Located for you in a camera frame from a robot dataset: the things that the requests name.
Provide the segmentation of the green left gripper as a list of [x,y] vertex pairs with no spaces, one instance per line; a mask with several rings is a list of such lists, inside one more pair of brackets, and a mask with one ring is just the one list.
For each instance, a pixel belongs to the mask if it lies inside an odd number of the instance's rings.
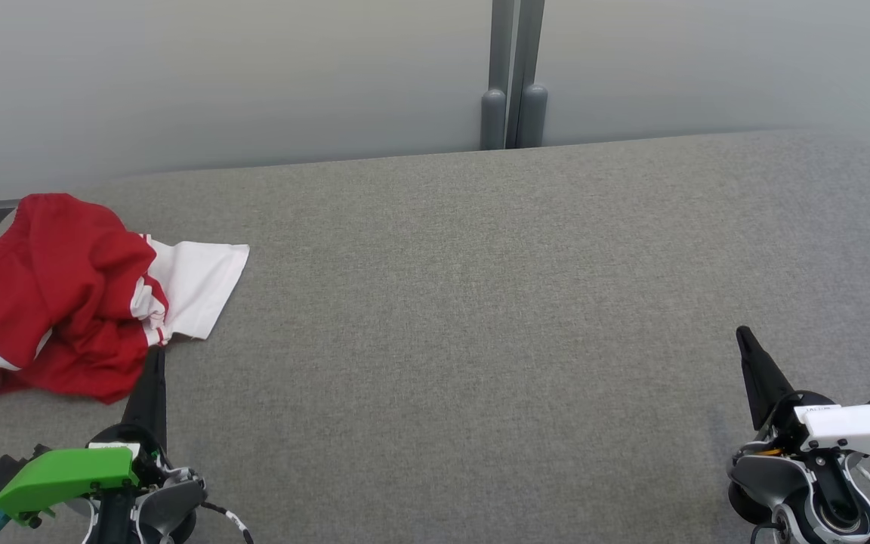
[[42,451],[21,462],[0,489],[0,511],[29,526],[41,513],[72,499],[99,499],[105,492],[138,498],[159,485],[166,460],[165,349],[148,349],[122,424],[100,431],[86,447]]

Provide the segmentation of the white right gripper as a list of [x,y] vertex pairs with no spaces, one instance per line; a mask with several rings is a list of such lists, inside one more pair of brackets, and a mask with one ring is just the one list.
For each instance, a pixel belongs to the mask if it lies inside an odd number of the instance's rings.
[[748,326],[736,328],[736,344],[756,440],[793,455],[836,450],[870,457],[870,402],[839,405],[821,394],[794,393]]

